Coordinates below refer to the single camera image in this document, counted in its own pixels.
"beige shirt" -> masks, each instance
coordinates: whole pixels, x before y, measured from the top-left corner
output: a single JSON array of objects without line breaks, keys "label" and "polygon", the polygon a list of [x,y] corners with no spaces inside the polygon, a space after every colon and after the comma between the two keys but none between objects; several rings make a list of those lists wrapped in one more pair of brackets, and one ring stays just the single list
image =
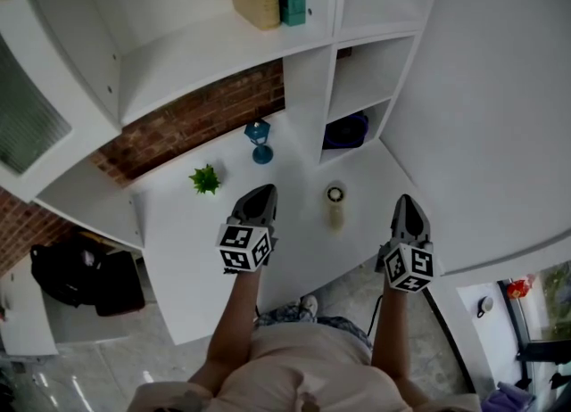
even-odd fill
[{"label": "beige shirt", "polygon": [[[301,412],[307,403],[317,405],[320,412],[412,410],[393,380],[370,366],[370,352],[359,339],[325,325],[285,323],[254,333],[250,361],[228,377],[215,398],[192,383],[148,383],[137,389],[128,412]],[[447,408],[480,410],[476,395],[415,410]]]}]

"lamp base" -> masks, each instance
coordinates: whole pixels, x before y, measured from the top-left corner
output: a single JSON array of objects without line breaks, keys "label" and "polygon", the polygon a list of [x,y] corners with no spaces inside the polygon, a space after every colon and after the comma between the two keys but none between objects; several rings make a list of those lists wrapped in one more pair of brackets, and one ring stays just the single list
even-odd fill
[{"label": "lamp base", "polygon": [[274,152],[267,145],[258,145],[252,152],[253,160],[259,165],[265,165],[274,158]]}]

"purple cloth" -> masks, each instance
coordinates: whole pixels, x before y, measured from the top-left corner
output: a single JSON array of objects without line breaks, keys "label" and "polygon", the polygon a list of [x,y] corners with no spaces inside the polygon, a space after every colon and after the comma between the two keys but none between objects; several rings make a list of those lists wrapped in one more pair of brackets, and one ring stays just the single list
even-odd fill
[{"label": "purple cloth", "polygon": [[523,412],[527,410],[534,396],[508,383],[499,382],[494,391],[482,403],[482,412]]}]

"black cable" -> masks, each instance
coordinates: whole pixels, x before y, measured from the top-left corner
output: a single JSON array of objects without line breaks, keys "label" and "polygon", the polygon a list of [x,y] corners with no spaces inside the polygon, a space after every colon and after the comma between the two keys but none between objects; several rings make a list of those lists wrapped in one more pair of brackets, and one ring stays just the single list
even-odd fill
[{"label": "black cable", "polygon": [[377,304],[375,304],[375,311],[373,312],[373,318],[371,318],[371,326],[368,328],[367,337],[369,337],[371,331],[373,331],[373,324],[375,323],[375,317],[377,316],[378,305],[381,303],[381,298],[383,298],[383,295],[378,297]]}]

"blue table lamp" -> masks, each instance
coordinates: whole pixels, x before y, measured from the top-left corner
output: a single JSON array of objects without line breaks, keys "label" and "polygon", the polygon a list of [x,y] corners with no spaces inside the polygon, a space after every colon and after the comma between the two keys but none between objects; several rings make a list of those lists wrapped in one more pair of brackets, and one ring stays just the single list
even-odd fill
[{"label": "blue table lamp", "polygon": [[246,125],[244,133],[250,138],[250,141],[257,146],[252,152],[253,160],[260,165],[271,161],[274,157],[274,153],[271,148],[266,145],[268,142],[269,123],[262,119],[256,120]]}]

